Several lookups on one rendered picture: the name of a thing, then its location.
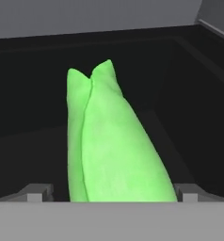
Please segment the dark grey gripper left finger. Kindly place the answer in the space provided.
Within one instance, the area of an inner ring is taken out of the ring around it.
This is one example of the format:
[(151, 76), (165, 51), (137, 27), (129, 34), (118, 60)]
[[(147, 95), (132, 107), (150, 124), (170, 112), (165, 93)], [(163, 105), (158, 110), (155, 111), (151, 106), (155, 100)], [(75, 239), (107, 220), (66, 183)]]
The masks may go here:
[(0, 198), (0, 201), (45, 202), (54, 200), (52, 184), (29, 184), (17, 193)]

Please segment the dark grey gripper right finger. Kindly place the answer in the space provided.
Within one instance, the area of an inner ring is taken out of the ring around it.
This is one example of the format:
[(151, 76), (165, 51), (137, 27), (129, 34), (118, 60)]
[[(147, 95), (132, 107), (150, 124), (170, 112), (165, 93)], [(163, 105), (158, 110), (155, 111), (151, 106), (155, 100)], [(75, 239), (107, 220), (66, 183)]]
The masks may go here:
[(196, 184), (175, 184), (174, 189), (180, 202), (224, 202), (223, 197), (208, 193)]

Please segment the green corn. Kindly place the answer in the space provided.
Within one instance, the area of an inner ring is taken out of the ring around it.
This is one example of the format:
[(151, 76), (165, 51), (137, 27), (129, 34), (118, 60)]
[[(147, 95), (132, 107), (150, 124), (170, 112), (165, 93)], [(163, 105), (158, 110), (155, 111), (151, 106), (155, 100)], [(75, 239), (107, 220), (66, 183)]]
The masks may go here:
[(73, 202), (175, 202), (168, 172), (111, 60), (68, 70), (68, 186)]

